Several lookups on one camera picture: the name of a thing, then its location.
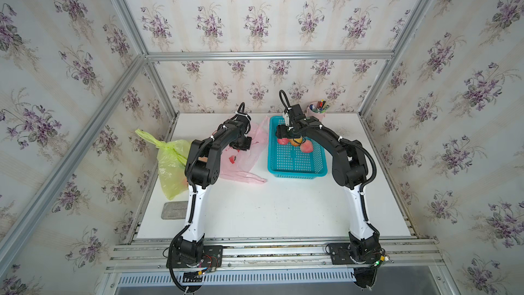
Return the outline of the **pink plastic bag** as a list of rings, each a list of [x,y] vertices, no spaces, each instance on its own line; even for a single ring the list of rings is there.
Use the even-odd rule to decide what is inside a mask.
[[[247,151],[235,150],[231,146],[222,151],[219,178],[247,184],[265,184],[267,182],[266,179],[251,171],[267,148],[269,119],[266,116],[260,124],[254,124],[255,128],[248,133],[252,141]]]

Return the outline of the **yellow-green plastic bag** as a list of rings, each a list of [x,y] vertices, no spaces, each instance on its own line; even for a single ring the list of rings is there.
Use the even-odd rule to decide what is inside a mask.
[[[190,143],[180,139],[175,141],[161,141],[148,132],[136,129],[135,133],[147,143],[158,149],[158,178],[164,196],[173,200],[188,188],[185,177],[185,168],[190,150]]]

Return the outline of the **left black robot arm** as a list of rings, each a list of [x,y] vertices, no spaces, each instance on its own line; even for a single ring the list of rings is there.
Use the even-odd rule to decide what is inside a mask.
[[[239,151],[250,149],[250,131],[251,117],[245,110],[245,104],[241,103],[236,114],[220,124],[211,136],[191,143],[185,168],[189,189],[186,220],[167,250],[168,267],[178,262],[184,266],[198,266],[202,261],[208,188],[219,178],[222,152],[227,147]]]

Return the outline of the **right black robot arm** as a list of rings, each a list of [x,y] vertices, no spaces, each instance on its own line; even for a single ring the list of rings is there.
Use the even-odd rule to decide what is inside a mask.
[[[279,91],[285,124],[277,127],[277,138],[307,138],[332,156],[332,177],[344,188],[350,209],[349,256],[356,264],[375,264],[383,255],[380,233],[371,224],[365,202],[366,186],[377,176],[370,152],[357,141],[350,141],[324,126],[316,117],[307,117],[299,104],[292,105],[284,90]]]

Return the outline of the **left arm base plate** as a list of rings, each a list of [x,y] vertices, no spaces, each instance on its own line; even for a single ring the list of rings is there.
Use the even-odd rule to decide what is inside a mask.
[[[222,266],[224,247],[220,245],[204,245],[194,251],[174,249],[166,253],[166,267],[172,269],[207,269],[216,270]]]

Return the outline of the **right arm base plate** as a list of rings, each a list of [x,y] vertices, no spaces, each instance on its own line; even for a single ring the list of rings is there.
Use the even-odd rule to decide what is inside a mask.
[[[376,244],[330,243],[326,248],[333,265],[368,264],[375,268],[389,260],[386,251]]]

